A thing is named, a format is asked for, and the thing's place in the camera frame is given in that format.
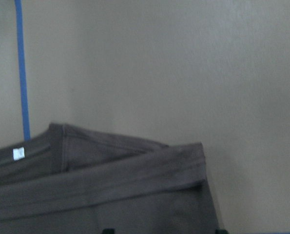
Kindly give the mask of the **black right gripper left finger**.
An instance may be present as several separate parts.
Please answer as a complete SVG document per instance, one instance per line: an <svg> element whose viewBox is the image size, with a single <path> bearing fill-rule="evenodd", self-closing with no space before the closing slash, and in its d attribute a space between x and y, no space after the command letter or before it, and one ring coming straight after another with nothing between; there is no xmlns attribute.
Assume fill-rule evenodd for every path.
<svg viewBox="0 0 290 234"><path fill-rule="evenodd" d="M112 228L102 230L102 234L115 234L115 230Z"/></svg>

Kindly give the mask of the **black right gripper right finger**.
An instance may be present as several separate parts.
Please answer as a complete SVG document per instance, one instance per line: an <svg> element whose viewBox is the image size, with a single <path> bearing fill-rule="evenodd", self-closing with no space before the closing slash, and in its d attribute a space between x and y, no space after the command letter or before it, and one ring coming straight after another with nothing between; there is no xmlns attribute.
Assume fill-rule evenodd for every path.
<svg viewBox="0 0 290 234"><path fill-rule="evenodd" d="M225 229L216 229L215 234L229 234L229 232Z"/></svg>

